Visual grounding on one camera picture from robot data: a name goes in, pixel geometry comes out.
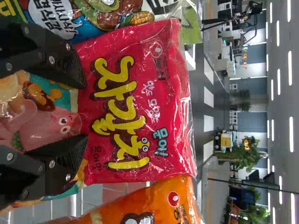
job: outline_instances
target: ceiling light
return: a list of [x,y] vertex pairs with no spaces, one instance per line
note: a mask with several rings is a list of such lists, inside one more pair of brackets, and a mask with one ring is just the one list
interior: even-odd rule
[[270,173],[270,159],[268,158],[268,174]]
[[290,127],[290,152],[294,152],[294,127],[293,127],[293,117],[289,119],[289,127]]
[[277,94],[280,95],[280,69],[277,69]]
[[274,120],[271,121],[272,141],[274,141]]
[[271,212],[271,194],[268,192],[268,212]]
[[266,22],[266,40],[268,39],[268,22]]
[[291,0],[287,0],[288,7],[288,22],[291,21]]
[[270,2],[270,23],[272,23],[272,2]]
[[267,76],[254,76],[254,77],[250,77],[250,78],[266,78]]
[[296,224],[295,217],[295,195],[291,194],[291,215],[292,215],[292,224]]
[[[279,176],[279,188],[282,189],[282,177]],[[279,203],[282,204],[282,191],[279,192]]]
[[269,125],[270,125],[270,121],[267,120],[267,138],[270,137],[270,127],[269,127]]
[[280,38],[279,38],[279,20],[276,22],[276,44],[279,47]]
[[269,55],[266,54],[267,71],[269,71]]
[[260,44],[266,44],[266,43],[267,43],[267,42],[251,43],[250,46],[260,45]]
[[273,224],[276,224],[276,214],[275,214],[275,208],[273,207],[272,208],[272,223]]
[[292,72],[292,52],[288,53],[288,66],[289,66],[289,85],[293,83],[293,72]]
[[273,93],[273,79],[271,79],[271,100],[274,100],[274,93]]

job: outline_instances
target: pink snack bag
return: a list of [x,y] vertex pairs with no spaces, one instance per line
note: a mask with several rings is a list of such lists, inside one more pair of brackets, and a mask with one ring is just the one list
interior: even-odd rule
[[76,46],[87,79],[78,92],[89,143],[86,185],[196,176],[188,71],[171,19],[131,26]]

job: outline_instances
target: snack bag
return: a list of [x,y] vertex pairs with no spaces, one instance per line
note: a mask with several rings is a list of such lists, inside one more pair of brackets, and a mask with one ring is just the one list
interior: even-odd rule
[[[78,90],[24,70],[0,78],[0,145],[24,153],[80,134],[77,97]],[[36,203],[15,202],[0,212]]]
[[[195,16],[190,17],[190,8]],[[36,23],[72,43],[172,17],[182,19],[189,30],[199,30],[191,0],[5,0],[1,9],[1,15],[10,20]]]
[[97,207],[78,219],[64,217],[47,224],[200,224],[201,219],[192,179],[181,175]]
[[89,135],[86,185],[196,176],[189,76],[177,19],[131,26],[76,46],[87,88],[78,92]]

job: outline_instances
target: ceiling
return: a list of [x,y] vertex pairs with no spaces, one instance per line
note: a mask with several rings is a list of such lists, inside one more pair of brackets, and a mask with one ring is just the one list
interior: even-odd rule
[[[270,23],[270,4],[272,2],[272,23]],[[282,177],[282,188],[299,192],[299,0],[291,0],[291,20],[288,22],[288,0],[267,0],[269,55],[268,75],[268,120],[270,168],[275,166],[275,178],[278,183]],[[279,21],[279,46],[277,46],[277,21]],[[288,52],[292,51],[292,85],[289,85]],[[280,95],[278,94],[278,69],[280,69]],[[273,100],[271,99],[271,81],[273,80]],[[289,117],[293,117],[294,152],[290,152]],[[272,141],[272,120],[274,122],[274,141]],[[271,192],[271,211],[275,207],[277,224],[294,224],[291,219],[291,195],[283,194],[282,205],[279,194]],[[296,224],[299,224],[299,197],[295,196],[297,206]]]

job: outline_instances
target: metal bolt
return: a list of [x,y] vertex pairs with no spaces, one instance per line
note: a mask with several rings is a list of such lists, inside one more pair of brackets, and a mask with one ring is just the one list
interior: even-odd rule
[[27,190],[24,190],[22,193],[22,199],[25,199],[26,197],[28,197],[29,192]]
[[6,156],[7,161],[11,161],[14,158],[14,154],[8,153]]
[[43,171],[43,166],[40,166],[39,169],[38,169],[38,172],[41,173],[42,171]]
[[52,169],[53,167],[55,167],[55,161],[51,160],[49,163],[49,168]]
[[67,174],[66,177],[65,177],[65,180],[66,180],[66,181],[69,181],[70,179],[71,179],[71,175],[70,175],[70,174]]
[[65,47],[66,47],[67,50],[71,49],[71,46],[68,43],[65,45]]
[[11,63],[9,63],[9,62],[7,62],[7,63],[5,64],[5,66],[6,66],[6,70],[7,70],[7,71],[11,71],[11,70],[13,69],[13,65],[12,65]]
[[51,64],[55,64],[55,59],[53,56],[49,56],[49,61]]
[[26,33],[27,35],[30,33],[30,31],[29,31],[29,28],[28,28],[28,27],[25,27],[25,28],[24,28],[24,31],[25,31],[25,33]]

